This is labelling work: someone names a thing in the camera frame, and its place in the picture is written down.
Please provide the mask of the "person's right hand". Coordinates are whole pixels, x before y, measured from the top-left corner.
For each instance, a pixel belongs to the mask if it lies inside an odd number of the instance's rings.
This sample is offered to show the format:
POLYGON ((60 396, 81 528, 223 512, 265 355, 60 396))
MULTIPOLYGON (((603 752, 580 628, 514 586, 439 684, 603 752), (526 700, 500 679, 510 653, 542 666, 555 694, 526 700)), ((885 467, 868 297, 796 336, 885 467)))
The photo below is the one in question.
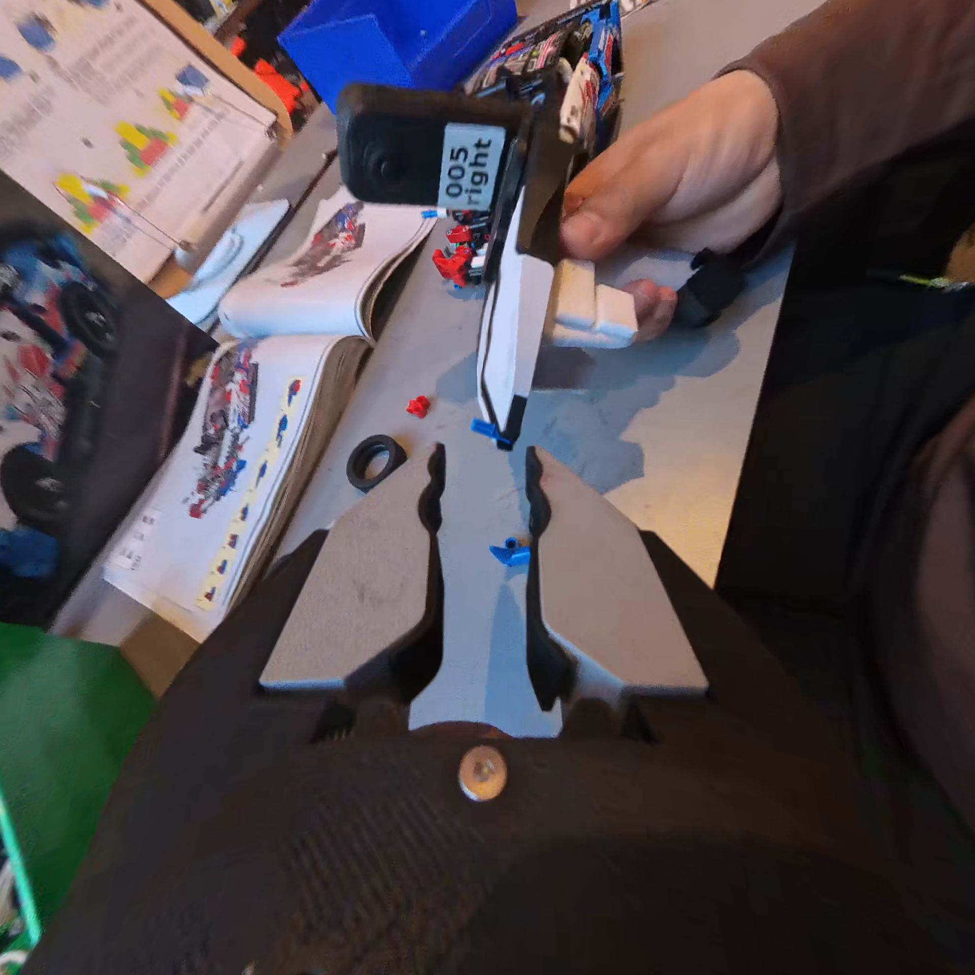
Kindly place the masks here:
POLYGON ((567 188, 565 256, 600 262, 642 244, 734 250, 777 213, 779 115, 756 74, 735 70, 632 128, 567 188))

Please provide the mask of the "blue plastic bin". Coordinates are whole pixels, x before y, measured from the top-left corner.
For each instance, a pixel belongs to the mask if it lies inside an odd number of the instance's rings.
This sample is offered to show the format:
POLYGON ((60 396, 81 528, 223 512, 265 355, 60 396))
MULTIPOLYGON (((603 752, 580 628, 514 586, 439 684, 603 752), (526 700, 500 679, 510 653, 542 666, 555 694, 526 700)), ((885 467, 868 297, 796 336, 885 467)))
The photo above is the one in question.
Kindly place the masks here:
POLYGON ((335 112, 352 83, 453 90, 517 19, 514 1, 315 1, 278 42, 335 112))

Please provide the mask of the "narrow black rubber tyre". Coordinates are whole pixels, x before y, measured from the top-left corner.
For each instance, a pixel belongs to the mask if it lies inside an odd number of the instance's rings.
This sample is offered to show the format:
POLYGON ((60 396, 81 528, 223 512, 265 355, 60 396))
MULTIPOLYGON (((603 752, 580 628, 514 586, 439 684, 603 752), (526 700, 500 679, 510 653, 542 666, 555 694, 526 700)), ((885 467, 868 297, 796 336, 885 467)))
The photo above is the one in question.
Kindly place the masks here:
POLYGON ((357 491, 366 494, 385 481, 408 460, 405 449, 385 434, 368 436, 351 451, 346 477, 357 491))

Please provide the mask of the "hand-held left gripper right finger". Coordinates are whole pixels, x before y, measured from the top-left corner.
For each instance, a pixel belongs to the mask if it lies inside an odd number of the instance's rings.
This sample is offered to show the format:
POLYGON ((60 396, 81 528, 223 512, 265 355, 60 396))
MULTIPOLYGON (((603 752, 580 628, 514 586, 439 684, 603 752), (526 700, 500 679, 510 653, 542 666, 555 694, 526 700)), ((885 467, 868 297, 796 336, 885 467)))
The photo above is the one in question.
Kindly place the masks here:
POLYGON ((702 698, 708 677, 640 530, 546 449, 526 451, 527 662, 540 708, 702 698))

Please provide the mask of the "printed toy car box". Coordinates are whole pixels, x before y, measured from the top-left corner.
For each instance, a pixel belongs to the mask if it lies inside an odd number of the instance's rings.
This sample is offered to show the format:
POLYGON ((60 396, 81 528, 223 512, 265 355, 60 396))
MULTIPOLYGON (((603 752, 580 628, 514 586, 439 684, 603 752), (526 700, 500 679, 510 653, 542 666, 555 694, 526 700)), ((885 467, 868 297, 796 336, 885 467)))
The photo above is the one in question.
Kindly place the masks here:
POLYGON ((1 185, 1 620, 49 627, 186 428, 216 343, 1 185))

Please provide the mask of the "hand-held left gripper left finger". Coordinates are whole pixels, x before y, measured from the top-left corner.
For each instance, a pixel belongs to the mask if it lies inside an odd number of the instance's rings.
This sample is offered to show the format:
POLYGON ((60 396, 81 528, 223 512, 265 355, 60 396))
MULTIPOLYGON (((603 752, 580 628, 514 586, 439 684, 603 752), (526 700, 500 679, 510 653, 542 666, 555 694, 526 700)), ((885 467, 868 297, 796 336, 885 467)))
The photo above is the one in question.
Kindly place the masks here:
POLYGON ((445 445, 422 447, 327 530, 259 683, 387 693, 404 705, 443 660, 438 545, 445 445))

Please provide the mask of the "brown wooden board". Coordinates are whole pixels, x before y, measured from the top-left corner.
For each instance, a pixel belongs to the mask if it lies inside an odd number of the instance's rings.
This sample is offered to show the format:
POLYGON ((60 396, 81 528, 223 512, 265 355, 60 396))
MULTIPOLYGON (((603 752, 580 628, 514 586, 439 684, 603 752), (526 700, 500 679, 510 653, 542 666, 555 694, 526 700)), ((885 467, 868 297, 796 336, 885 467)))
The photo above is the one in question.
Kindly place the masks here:
POLYGON ((279 145, 288 147, 294 137, 294 127, 280 97, 250 68, 245 67, 229 49, 219 42, 206 28, 192 18, 175 1, 140 1, 140 5, 167 25, 203 60, 216 68, 233 85, 267 110, 274 113, 276 121, 273 134, 279 145))

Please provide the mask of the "open instruction book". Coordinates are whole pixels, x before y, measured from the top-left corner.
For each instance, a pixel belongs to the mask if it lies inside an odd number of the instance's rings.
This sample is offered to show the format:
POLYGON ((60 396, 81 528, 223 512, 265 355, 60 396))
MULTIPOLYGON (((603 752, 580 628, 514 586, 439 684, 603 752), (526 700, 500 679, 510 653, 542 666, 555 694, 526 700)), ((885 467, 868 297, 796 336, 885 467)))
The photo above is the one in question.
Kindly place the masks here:
POLYGON ((104 564, 104 579, 205 640, 270 562, 375 344, 377 292, 435 217, 319 203, 297 252, 233 286, 229 335, 207 362, 187 427, 104 564))

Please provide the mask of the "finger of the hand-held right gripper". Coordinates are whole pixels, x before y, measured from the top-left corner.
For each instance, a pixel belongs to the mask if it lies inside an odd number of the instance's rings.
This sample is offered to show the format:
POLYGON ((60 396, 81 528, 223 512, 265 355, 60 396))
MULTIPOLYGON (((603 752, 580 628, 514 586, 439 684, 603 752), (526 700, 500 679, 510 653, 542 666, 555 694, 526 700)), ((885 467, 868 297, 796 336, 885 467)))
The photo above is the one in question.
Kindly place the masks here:
POLYGON ((521 432, 555 274, 553 264, 518 249, 524 201, 519 195, 485 292, 477 353, 481 417, 502 451, 512 450, 521 432))

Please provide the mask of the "person's brown shirt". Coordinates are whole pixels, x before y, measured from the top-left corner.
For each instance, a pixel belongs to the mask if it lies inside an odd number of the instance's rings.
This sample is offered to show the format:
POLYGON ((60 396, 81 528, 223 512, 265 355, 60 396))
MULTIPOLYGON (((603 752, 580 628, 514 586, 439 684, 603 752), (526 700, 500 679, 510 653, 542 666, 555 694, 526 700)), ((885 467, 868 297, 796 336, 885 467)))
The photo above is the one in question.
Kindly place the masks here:
POLYGON ((876 665, 895 724, 974 824, 974 404, 908 470, 871 581, 876 665))

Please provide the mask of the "toy brick car model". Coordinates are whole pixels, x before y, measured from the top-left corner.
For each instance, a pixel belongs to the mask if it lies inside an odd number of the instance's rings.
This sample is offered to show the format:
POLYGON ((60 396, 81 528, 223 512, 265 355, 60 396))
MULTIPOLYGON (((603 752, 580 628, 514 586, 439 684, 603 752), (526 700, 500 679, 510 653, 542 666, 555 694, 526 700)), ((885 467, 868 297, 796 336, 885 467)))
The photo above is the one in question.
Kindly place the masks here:
POLYGON ((567 187, 615 139, 624 69, 619 2, 587 2, 506 39, 458 91, 518 108, 497 162, 486 124, 445 134, 447 178, 439 215, 452 222, 433 252, 455 289, 494 282, 514 242, 558 260, 567 187))

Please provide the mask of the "pale white plastic item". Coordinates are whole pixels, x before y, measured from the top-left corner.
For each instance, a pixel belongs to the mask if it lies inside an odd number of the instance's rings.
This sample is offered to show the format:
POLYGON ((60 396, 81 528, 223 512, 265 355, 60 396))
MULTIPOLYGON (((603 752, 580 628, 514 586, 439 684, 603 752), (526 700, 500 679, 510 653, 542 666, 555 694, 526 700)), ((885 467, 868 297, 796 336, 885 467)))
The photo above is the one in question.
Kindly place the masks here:
POLYGON ((188 322, 203 328, 213 318, 220 300, 244 276, 290 209, 286 199, 246 205, 197 268, 189 284, 167 299, 169 307, 188 322))

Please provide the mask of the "beige wooden table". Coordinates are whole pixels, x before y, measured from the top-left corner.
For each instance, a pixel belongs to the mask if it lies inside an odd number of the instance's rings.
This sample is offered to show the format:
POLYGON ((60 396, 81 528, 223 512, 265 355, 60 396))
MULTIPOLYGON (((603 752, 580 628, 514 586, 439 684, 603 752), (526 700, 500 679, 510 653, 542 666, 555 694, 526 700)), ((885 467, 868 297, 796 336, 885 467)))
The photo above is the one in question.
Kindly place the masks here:
POLYGON ((121 641, 119 651, 153 698, 158 699, 192 659, 199 645, 199 640, 150 614, 121 641))

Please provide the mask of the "orange plastic parts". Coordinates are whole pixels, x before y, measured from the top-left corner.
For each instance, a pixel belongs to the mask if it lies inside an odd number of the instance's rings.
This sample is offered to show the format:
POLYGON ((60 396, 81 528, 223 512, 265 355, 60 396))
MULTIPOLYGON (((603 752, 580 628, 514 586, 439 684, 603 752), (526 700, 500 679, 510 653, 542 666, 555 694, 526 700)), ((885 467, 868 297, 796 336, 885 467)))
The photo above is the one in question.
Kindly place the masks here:
POLYGON ((318 104, 308 82, 277 44, 267 48, 239 35, 230 41, 229 50, 275 92, 290 116, 304 118, 318 104))

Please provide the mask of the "white brick picture booklet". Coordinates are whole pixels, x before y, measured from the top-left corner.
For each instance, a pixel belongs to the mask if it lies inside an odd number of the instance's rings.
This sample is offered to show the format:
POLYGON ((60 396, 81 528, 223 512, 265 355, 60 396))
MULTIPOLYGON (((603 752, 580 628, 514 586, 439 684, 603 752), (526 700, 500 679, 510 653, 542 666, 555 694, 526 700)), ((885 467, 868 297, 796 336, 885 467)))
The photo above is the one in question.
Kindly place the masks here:
POLYGON ((2 174, 165 297, 282 148, 140 2, 2 2, 1 55, 2 174))

